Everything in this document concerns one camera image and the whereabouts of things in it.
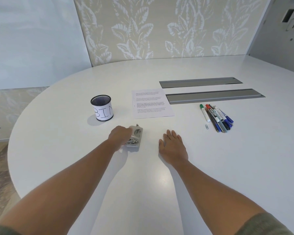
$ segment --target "forearm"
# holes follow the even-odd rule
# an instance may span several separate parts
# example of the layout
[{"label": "forearm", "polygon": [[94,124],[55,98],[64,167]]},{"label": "forearm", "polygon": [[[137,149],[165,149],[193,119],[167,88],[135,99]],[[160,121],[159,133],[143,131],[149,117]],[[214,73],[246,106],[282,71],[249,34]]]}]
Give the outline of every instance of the forearm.
[{"label": "forearm", "polygon": [[189,161],[173,166],[214,235],[234,234],[252,216],[265,212],[246,196],[211,178]]},{"label": "forearm", "polygon": [[115,147],[107,140],[32,190],[0,225],[27,234],[66,234],[102,178]]}]

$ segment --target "hand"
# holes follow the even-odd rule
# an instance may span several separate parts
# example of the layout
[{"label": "hand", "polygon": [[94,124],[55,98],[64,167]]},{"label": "hand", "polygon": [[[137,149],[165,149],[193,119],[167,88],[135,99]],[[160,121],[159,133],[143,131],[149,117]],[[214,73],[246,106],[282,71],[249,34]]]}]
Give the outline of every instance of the hand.
[{"label": "hand", "polygon": [[109,134],[108,140],[115,146],[115,151],[118,151],[132,136],[133,129],[116,126]]},{"label": "hand", "polygon": [[172,134],[167,130],[167,133],[163,134],[163,140],[159,139],[159,153],[167,163],[174,166],[176,163],[188,161],[188,154],[180,135],[176,135],[174,130]]}]

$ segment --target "paper sheet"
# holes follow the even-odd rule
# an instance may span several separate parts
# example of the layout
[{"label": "paper sheet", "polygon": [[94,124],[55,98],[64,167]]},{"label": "paper sheet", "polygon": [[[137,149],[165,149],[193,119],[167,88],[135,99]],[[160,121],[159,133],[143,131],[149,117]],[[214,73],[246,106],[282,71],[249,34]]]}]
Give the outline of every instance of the paper sheet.
[{"label": "paper sheet", "polygon": [[174,116],[171,105],[162,88],[132,91],[135,119]]}]

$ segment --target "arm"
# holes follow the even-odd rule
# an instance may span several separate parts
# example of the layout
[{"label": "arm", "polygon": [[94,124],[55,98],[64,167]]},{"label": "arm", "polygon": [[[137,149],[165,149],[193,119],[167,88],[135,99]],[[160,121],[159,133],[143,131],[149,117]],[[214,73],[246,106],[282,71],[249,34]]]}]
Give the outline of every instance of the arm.
[{"label": "arm", "polygon": [[101,180],[114,152],[132,129],[117,126],[109,138],[21,199],[1,220],[22,235],[67,234]]},{"label": "arm", "polygon": [[188,161],[182,138],[167,130],[159,152],[183,180],[188,193],[213,235],[233,235],[246,221],[265,210],[239,192],[216,181]]}]

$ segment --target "whiteboard marker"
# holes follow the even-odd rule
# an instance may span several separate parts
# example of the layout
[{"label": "whiteboard marker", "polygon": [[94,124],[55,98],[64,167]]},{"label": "whiteboard marker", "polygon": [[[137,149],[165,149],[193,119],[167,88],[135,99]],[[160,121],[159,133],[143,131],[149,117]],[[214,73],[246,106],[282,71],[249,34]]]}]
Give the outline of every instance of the whiteboard marker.
[{"label": "whiteboard marker", "polygon": [[204,114],[204,117],[207,120],[207,122],[210,122],[210,118],[209,118],[207,111],[205,110],[203,104],[200,104],[200,109],[202,110],[202,113]]}]

